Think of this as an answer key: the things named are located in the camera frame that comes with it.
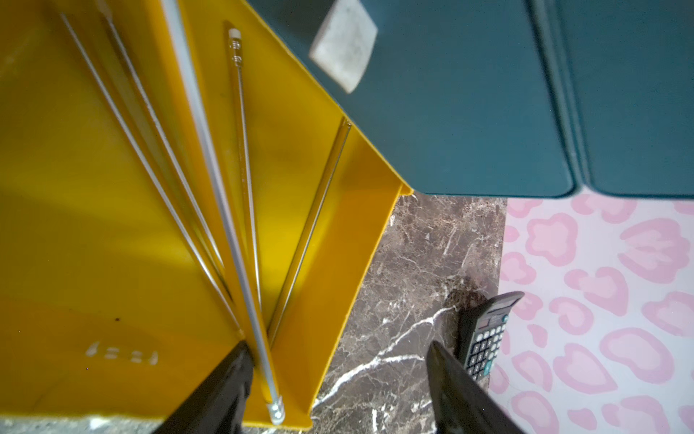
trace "white eraser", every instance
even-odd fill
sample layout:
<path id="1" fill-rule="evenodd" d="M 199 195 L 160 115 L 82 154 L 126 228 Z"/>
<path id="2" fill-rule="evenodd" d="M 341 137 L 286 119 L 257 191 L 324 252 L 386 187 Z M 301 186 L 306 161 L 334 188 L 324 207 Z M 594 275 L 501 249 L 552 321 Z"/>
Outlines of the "white eraser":
<path id="1" fill-rule="evenodd" d="M 347 93 L 364 76 L 378 28 L 359 0 L 335 0 L 308 57 Z"/>

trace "yellow tray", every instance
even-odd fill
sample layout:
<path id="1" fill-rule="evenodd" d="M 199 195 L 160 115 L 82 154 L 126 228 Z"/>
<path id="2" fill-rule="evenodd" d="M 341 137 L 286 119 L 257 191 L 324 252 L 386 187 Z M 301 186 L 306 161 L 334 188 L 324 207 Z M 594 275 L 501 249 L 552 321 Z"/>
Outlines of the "yellow tray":
<path id="1" fill-rule="evenodd" d="M 226 31 L 233 25 L 243 35 L 262 320 L 268 326 L 343 113 L 244 2 L 180 3 L 237 217 L 244 215 L 243 185 Z M 166 50 L 161 4 L 108 4 L 221 244 L 185 95 Z M 239 333 L 60 12 L 71 17 L 191 231 L 199 232 L 161 162 L 141 103 L 117 73 L 119 59 L 94 4 L 2 2 L 0 412 L 166 417 L 238 343 Z M 411 192 L 352 128 L 271 347 L 284 427 L 311 426 L 312 404 L 384 225 L 399 195 Z M 247 247 L 246 219 L 236 220 Z M 231 280 L 232 295 L 238 294 Z M 238 299 L 233 303 L 235 312 L 244 309 Z M 244 422 L 269 426 L 255 375 Z"/>

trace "calculator display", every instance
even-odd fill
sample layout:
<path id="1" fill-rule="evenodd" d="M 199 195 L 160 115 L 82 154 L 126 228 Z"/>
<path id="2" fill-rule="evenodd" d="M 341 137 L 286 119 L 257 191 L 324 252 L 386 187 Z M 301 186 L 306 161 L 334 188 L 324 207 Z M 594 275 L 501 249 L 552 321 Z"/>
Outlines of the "calculator display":
<path id="1" fill-rule="evenodd" d="M 494 310 L 499 310 L 499 309 L 507 308 L 507 307 L 509 307 L 510 305 L 512 305 L 513 303 L 515 303 L 516 301 L 517 301 L 517 299 L 514 299 L 514 300 L 504 301 L 503 303 L 495 304 L 494 307 L 493 307 L 492 312 L 493 312 Z"/>

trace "calculator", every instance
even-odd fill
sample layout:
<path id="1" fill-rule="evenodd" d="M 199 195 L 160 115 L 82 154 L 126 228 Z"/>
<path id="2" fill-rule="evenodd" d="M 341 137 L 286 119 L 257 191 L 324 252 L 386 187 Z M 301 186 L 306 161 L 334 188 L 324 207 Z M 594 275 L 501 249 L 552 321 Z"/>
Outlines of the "calculator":
<path id="1" fill-rule="evenodd" d="M 511 308 L 524 295 L 521 291 L 508 292 L 460 312 L 457 359 L 473 380 L 481 380 L 491 372 Z"/>

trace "marble surface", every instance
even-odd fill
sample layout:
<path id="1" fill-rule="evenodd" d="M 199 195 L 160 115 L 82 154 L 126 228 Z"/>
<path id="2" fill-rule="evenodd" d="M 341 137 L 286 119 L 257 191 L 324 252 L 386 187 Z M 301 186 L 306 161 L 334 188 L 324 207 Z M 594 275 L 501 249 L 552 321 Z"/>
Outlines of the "marble surface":
<path id="1" fill-rule="evenodd" d="M 312 434 L 434 433 L 424 356 L 497 292 L 505 199 L 401 197 L 313 409 Z M 5 419 L 0 433 L 149 433 L 127 419 Z M 247 428 L 247 434 L 293 431 Z"/>

